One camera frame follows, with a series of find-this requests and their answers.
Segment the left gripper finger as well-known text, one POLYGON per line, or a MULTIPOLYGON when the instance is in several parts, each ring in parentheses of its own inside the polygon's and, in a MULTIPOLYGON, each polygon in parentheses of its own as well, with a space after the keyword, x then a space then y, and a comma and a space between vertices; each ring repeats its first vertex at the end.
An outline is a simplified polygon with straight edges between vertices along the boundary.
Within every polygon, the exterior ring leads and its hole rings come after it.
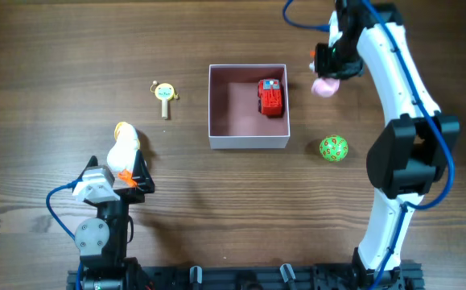
POLYGON ((88 161, 88 163, 86 164, 85 168, 82 170, 82 172, 80 173, 80 175, 76 178, 76 181, 81 181, 82 180, 82 176, 85 174, 85 171, 89 168, 92 168, 92 167, 96 167, 98 165, 98 159, 95 155, 92 155, 88 161))
POLYGON ((131 179, 138 189, 152 189, 152 178, 140 150, 135 153, 131 179))

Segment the white yellow duck plush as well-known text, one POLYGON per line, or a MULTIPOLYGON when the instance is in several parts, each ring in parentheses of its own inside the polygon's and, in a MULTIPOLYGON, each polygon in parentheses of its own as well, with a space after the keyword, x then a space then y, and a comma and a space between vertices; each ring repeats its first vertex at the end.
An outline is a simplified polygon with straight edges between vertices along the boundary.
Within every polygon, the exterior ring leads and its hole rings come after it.
POLYGON ((109 150, 107 164, 130 187, 138 184, 133 180, 133 169, 140 141, 136 129, 127 122, 119 122, 114 130, 115 145, 109 150))

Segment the pink pig toy figure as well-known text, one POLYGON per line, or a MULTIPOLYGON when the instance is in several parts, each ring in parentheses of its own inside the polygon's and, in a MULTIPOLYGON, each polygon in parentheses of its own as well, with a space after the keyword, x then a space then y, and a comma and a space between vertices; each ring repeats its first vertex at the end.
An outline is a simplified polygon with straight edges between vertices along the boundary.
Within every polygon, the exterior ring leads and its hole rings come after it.
POLYGON ((317 77, 312 86, 311 92, 320 97, 332 97, 340 88, 340 80, 334 78, 317 77))

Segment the red toy fire truck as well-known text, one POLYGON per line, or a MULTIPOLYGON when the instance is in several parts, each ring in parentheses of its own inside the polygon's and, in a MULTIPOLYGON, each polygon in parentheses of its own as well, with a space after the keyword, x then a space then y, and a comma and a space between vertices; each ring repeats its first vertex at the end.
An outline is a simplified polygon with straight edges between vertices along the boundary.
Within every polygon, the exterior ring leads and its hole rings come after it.
POLYGON ((270 118, 283 114, 281 83, 278 79, 262 79, 258 82, 258 112, 270 118))

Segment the green numbered ball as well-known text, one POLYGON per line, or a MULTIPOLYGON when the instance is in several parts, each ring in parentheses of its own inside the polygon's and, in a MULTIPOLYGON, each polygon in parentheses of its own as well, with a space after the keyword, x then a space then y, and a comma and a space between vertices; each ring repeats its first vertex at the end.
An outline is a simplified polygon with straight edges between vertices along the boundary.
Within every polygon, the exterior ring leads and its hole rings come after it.
POLYGON ((320 154, 329 162, 340 162, 348 154, 348 142, 339 135, 329 135, 320 142, 320 154))

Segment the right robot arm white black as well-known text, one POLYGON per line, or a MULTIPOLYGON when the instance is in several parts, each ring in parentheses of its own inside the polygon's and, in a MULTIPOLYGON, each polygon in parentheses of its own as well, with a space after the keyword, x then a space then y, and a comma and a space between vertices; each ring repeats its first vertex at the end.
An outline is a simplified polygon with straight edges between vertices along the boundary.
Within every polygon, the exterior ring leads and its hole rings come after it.
POLYGON ((337 1, 328 32, 328 43, 315 47, 319 79, 344 81, 368 70, 384 113, 385 128, 366 157, 373 207, 352 264, 354 288, 389 289, 405 280, 400 252, 414 212, 451 191, 460 123, 427 92, 394 4, 337 1))

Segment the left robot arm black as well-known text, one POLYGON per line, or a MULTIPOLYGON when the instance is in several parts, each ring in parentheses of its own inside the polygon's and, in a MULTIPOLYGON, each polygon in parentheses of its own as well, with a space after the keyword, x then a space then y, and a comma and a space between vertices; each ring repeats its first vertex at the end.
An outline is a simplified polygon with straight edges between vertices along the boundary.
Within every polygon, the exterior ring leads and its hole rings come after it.
POLYGON ((80 252, 80 266, 67 279, 68 289, 153 289, 151 278, 138 260, 126 256, 127 245, 134 237, 132 204, 143 203, 155 183, 142 152, 134 153, 132 185, 114 189, 109 167, 93 156, 79 175, 74 196, 97 209, 95 217, 83 221, 76 229, 74 242, 80 252))

